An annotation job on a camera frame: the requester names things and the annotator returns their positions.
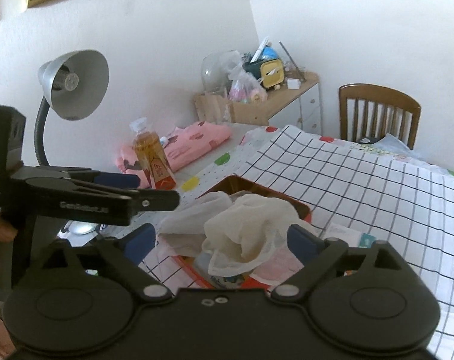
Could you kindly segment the white translucent plastic bag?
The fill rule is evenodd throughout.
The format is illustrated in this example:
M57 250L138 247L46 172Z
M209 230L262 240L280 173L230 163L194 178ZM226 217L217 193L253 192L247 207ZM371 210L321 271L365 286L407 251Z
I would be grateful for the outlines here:
M231 205L227 193L210 192L167 215L157 230L159 255L196 258L206 240L205 223Z

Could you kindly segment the white checkered tablecloth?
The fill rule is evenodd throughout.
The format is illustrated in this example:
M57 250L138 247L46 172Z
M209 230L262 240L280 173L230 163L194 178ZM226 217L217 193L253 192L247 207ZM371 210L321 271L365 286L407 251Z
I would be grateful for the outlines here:
M229 175L307 204L320 236L389 242L437 297L430 351L454 359L454 176L294 126L258 127L178 174L178 191L189 202Z

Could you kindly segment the cardboard box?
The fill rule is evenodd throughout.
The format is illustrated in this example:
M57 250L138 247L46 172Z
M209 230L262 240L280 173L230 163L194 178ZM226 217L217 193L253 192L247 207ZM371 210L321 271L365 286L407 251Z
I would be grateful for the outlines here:
M263 106L255 103L232 102L213 94L198 94L194 98L199 121L216 125L268 125L268 114Z

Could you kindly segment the white teal tissue pack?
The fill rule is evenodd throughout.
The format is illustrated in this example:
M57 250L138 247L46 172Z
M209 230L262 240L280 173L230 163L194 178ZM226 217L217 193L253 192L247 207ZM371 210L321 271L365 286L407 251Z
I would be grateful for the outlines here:
M375 236L336 223L329 224L324 231L324 238L339 238L350 247L359 248L370 248L376 240Z

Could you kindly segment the glass fish bowl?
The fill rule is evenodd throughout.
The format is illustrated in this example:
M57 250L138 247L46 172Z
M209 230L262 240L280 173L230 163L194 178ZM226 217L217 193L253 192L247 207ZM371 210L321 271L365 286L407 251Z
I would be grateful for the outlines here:
M228 92L242 68L242 55L237 50L208 55L201 65L204 91L213 93L225 89Z

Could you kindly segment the grey desk lamp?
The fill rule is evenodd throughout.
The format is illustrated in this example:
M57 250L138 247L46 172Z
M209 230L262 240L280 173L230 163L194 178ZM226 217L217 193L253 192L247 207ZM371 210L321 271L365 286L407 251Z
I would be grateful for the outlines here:
M84 49L42 64L37 77L42 86L42 100L34 125L34 150L38 164L47 166L44 132L49 111L69 121L90 116L107 93L109 67L102 53Z

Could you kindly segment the brown wooden chair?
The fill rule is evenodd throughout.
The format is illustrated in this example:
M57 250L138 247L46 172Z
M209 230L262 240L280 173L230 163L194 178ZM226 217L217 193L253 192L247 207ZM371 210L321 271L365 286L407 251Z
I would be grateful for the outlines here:
M374 84L348 84L339 88L340 137L358 142L388 134L414 148L421 105L393 88Z

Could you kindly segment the red metal tin box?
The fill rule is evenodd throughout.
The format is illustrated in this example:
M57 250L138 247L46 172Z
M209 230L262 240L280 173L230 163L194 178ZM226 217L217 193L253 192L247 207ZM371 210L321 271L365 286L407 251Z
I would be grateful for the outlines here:
M193 281L209 289L270 289L302 267L286 238L292 224L310 226L308 205L236 175L205 193L218 192L233 204L209 219L200 253L173 256Z

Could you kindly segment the clear plastic bag with toys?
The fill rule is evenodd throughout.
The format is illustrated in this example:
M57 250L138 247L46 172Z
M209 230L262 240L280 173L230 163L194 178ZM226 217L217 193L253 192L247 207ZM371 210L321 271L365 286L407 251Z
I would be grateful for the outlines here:
M244 70L242 63L238 64L228 73L228 78L232 80L228 92L228 99L230 101L254 104L267 100L268 94L266 90L250 72Z

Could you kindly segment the pink folded cloth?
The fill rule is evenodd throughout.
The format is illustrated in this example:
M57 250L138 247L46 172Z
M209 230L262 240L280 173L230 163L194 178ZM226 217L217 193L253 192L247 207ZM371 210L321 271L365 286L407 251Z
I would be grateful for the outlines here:
M228 141L232 134L233 130L228 125L201 121L185 128L175 128L163 150L173 172L177 172ZM115 164L122 173L136 175L141 189L150 187L131 145L121 148Z

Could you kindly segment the amber liquid bottle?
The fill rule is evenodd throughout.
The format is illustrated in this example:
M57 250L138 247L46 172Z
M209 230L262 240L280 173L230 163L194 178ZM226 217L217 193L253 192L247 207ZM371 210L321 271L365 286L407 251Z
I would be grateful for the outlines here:
M177 182L160 142L147 118L130 123L134 134L133 148L152 189L174 190Z

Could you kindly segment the wooden side cabinet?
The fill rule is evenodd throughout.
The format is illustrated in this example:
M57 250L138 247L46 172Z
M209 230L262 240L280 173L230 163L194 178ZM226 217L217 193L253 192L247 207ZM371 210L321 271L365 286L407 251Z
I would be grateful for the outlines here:
M322 134L320 82L314 72L306 73L298 89L285 85L270 92L265 106L268 126L294 125L307 133Z

